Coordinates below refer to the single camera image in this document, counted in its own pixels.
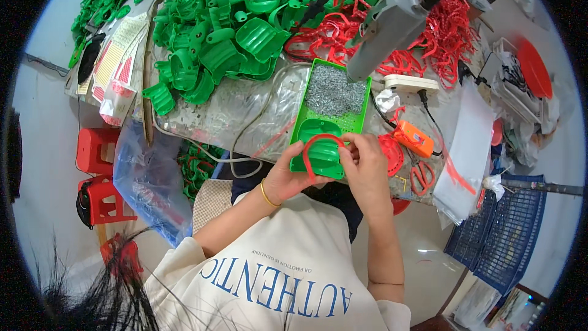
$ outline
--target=white power strip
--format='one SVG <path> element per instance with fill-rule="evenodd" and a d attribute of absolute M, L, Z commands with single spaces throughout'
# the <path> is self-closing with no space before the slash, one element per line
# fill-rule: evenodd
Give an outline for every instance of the white power strip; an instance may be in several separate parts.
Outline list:
<path fill-rule="evenodd" d="M 439 83 L 437 81 L 425 78 L 389 74 L 384 77 L 384 81 L 386 82 L 387 89 L 395 87 L 396 91 L 401 92 L 416 93 L 421 90 L 427 90 L 429 94 L 433 94 L 439 91 Z"/>

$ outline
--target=white sweatshirt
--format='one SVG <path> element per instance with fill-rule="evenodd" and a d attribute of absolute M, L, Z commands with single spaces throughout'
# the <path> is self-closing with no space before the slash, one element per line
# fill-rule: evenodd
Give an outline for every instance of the white sweatshirt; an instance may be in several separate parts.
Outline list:
<path fill-rule="evenodd" d="M 209 259 L 185 238 L 145 288 L 161 329 L 396 331 L 410 324 L 406 305 L 374 300 L 357 277 L 343 213 L 303 194 Z"/>

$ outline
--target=green plastic tray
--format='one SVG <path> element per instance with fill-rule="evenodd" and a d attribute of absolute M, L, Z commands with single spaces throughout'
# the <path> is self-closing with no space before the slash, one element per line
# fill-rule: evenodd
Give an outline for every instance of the green plastic tray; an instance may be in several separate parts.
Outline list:
<path fill-rule="evenodd" d="M 362 106 L 362 111 L 360 114 L 347 113 L 347 114 L 343 114 L 340 117 L 318 114 L 318 113 L 315 113 L 314 111 L 312 111 L 311 109 L 307 108 L 306 105 L 304 105 L 304 100 L 306 98 L 306 92 L 308 91 L 308 84 L 311 80 L 312 71 L 314 70 L 316 64 L 323 64 L 326 66 L 331 66 L 331 67 L 335 67 L 337 69 L 346 71 L 345 67 L 340 66 L 338 64 L 327 62 L 326 60 L 322 60 L 319 58 L 314 59 L 314 61 L 312 62 L 311 73 L 308 77 L 308 81 L 306 82 L 306 87 L 304 90 L 304 96 L 302 97 L 302 102 L 300 104 L 300 109 L 298 109 L 298 116 L 296 117 L 296 123 L 294 124 L 294 129 L 292 130 L 292 135 L 290 136 L 290 144 L 296 143 L 298 140 L 300 140 L 298 138 L 298 132 L 300 130 L 300 125 L 302 125 L 302 123 L 308 119 L 318 119 L 318 120 L 331 121 L 334 124 L 338 125 L 339 128 L 341 128 L 342 133 L 347 133 L 347 132 L 361 133 L 362 129 L 364 128 L 364 120 L 365 120 L 365 116 L 366 116 L 366 110 L 368 109 L 369 93 L 371 90 L 371 77 L 368 77 L 366 79 L 366 92 L 364 95 L 364 104 Z M 301 158 L 302 158 L 302 154 L 298 155 L 297 157 L 295 157 L 291 160 L 290 171 L 292 171 L 292 172 L 305 172 L 306 171 L 306 169 L 304 169 L 303 166 L 302 166 L 302 168 L 300 168 L 300 165 L 295 163 L 296 162 L 295 160 L 298 160 Z M 315 174 L 320 174 L 320 171 L 318 169 L 315 169 L 314 166 L 313 166 L 312 170 L 314 171 Z M 329 176 L 329 177 L 332 177 L 335 179 L 342 178 L 342 176 L 339 176 L 339 175 Z"/>

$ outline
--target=gold bracelet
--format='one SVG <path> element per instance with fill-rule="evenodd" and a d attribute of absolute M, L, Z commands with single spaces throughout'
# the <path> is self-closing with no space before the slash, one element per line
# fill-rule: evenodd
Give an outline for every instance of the gold bracelet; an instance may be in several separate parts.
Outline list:
<path fill-rule="evenodd" d="M 261 187 L 261 194 L 263 195 L 263 198 L 265 199 L 265 202 L 267 202 L 273 208 L 277 209 L 278 207 L 280 207 L 280 205 L 279 204 L 273 204 L 273 203 L 271 203 L 271 201 L 269 200 L 268 196 L 265 195 L 265 191 L 263 190 L 263 181 L 264 180 L 265 180 L 265 178 L 263 178 L 261 180 L 261 183 L 259 184 L 259 186 Z"/>

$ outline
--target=red plastic stool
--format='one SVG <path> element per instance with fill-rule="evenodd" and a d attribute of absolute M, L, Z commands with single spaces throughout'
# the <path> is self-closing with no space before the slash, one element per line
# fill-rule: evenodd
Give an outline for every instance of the red plastic stool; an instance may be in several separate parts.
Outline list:
<path fill-rule="evenodd" d="M 122 236 L 119 233 L 114 235 L 114 238 L 107 240 L 100 247 L 100 253 L 102 254 L 102 260 L 104 264 L 108 264 L 112 260 L 112 253 L 114 249 L 118 249 L 122 245 Z M 125 247 L 121 250 L 121 257 L 119 258 L 120 266 L 130 266 L 133 268 L 134 273 L 143 272 L 143 268 L 139 265 L 139 247 L 133 240 L 129 241 Z M 112 268 L 112 276 L 117 276 L 117 267 Z"/>
<path fill-rule="evenodd" d="M 77 166 L 86 173 L 112 175 L 113 164 L 100 157 L 102 145 L 116 143 L 120 129 L 82 128 L 77 138 Z"/>
<path fill-rule="evenodd" d="M 90 225 L 117 223 L 120 221 L 136 220 L 136 216 L 125 216 L 123 213 L 124 201 L 112 184 L 112 177 L 99 175 L 94 178 L 82 180 L 77 185 L 77 190 L 82 189 L 82 184 L 91 181 L 92 185 L 86 188 L 90 202 Z M 104 198 L 114 196 L 116 203 L 106 203 Z M 108 213 L 115 211 L 114 216 Z"/>

